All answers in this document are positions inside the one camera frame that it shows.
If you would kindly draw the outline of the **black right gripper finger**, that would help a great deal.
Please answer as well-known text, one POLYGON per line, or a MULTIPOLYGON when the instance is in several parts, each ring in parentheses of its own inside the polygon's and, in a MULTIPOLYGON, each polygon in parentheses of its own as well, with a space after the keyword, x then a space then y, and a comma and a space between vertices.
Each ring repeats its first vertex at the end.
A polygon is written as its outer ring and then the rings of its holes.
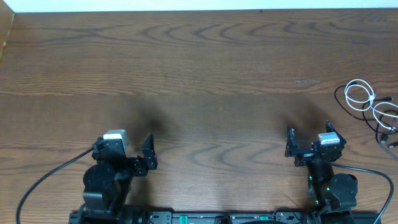
POLYGON ((287 129, 287 144, 285 147, 285 155, 286 156, 295 156, 297 154, 299 147, 297 144, 297 140, 295 137, 294 128, 287 129))
POLYGON ((328 133, 338 133, 337 130, 333 127, 332 123, 328 120, 325 121, 325 129, 328 133))

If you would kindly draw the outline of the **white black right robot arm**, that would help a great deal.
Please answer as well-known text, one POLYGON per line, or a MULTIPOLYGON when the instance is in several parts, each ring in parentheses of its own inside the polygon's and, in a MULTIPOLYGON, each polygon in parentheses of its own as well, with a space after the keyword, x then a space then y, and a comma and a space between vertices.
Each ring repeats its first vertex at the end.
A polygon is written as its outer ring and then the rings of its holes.
POLYGON ((351 209, 357 205, 358 180, 351 174, 333 171, 332 163, 342 156, 346 140, 329 121, 324 133, 312 142, 311 148, 301 149, 295 129, 287 129, 285 157, 293 157, 296 167, 308 169, 308 191, 317 206, 302 217, 303 223, 354 223, 351 209))

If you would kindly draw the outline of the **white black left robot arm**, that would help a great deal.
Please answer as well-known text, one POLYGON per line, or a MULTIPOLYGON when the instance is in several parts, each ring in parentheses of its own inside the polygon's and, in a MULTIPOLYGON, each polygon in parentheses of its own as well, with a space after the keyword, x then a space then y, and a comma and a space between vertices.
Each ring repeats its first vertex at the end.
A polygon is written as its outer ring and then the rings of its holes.
POLYGON ((158 166, 154 136, 149 134, 141 146, 143 156, 127 157, 126 132, 110 130, 92 145, 96 164, 83 176, 84 204, 71 213, 70 223, 147 223, 148 214, 125 205, 135 177, 144 177, 158 166))

